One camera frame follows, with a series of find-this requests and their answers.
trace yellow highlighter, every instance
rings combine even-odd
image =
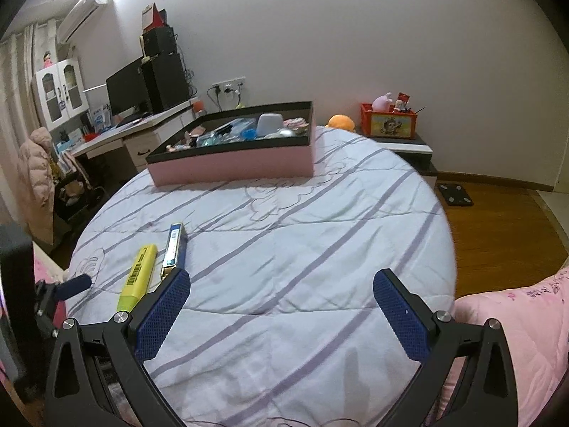
[[[145,245],[138,251],[137,258],[134,260],[129,277],[118,299],[117,311],[132,311],[138,301],[146,294],[157,253],[158,248],[154,244]]]

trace wooden floor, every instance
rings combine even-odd
[[[476,183],[464,188],[472,207],[450,207],[438,194],[454,239],[457,298],[531,286],[563,265],[567,251],[528,190]]]

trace pink jacket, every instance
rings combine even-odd
[[[46,128],[34,130],[20,147],[18,176],[22,213],[34,237],[53,244],[55,186],[49,166],[51,136]]]

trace pink storage box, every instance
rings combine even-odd
[[[198,125],[213,130],[241,117],[259,118],[277,112],[283,118],[303,117],[308,123],[305,136],[260,139],[218,144],[184,151],[167,152]],[[205,115],[170,137],[147,158],[148,170],[156,186],[210,181],[249,180],[255,178],[293,178],[314,176],[315,124],[311,102],[295,102],[247,107]]]

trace computer monitor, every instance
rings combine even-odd
[[[113,115],[136,107],[136,113],[149,112],[144,79],[140,73],[142,58],[111,75],[107,81],[110,108]]]

